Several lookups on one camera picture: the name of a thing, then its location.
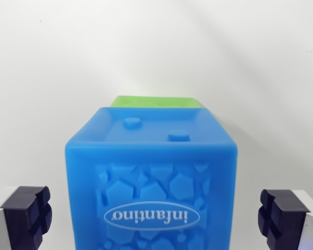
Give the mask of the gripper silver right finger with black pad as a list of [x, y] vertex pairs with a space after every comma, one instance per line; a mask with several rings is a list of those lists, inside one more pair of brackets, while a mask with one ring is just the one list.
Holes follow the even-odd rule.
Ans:
[[304, 190], [267, 190], [260, 195], [258, 226], [269, 249], [313, 249], [313, 199]]

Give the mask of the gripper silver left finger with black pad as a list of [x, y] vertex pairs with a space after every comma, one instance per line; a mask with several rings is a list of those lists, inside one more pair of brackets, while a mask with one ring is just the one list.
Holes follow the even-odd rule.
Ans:
[[8, 189], [0, 205], [0, 249], [39, 249], [52, 223], [47, 186]]

